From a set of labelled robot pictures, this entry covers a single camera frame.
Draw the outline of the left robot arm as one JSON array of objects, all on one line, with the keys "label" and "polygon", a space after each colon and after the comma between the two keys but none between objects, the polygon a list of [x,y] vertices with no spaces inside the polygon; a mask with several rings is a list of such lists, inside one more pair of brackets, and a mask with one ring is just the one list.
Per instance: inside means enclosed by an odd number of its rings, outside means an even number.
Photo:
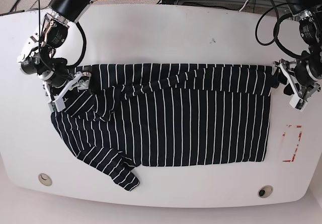
[{"label": "left robot arm", "polygon": [[295,54],[285,48],[279,40],[275,43],[293,61],[274,62],[278,84],[285,85],[284,94],[291,96],[290,105],[303,111],[307,100],[313,93],[320,91],[321,80],[321,0],[285,0],[290,13],[278,18],[274,33],[280,24],[291,17],[299,21],[299,34],[308,45],[308,51]]}]

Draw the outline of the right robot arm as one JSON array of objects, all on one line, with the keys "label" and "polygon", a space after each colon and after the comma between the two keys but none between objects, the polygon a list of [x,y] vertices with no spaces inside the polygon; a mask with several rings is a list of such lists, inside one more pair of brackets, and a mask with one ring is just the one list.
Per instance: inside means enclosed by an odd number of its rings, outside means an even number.
[{"label": "right robot arm", "polygon": [[[50,13],[38,19],[38,28],[26,41],[21,55],[17,58],[20,70],[26,74],[37,74],[49,98],[52,111],[65,109],[64,96],[77,88],[87,90],[90,87],[90,66],[77,71],[82,62],[87,39],[79,19],[95,0],[51,0]],[[76,63],[69,65],[65,58],[55,58],[57,48],[62,46],[68,35],[68,23],[75,23],[83,40],[81,55]]]}]

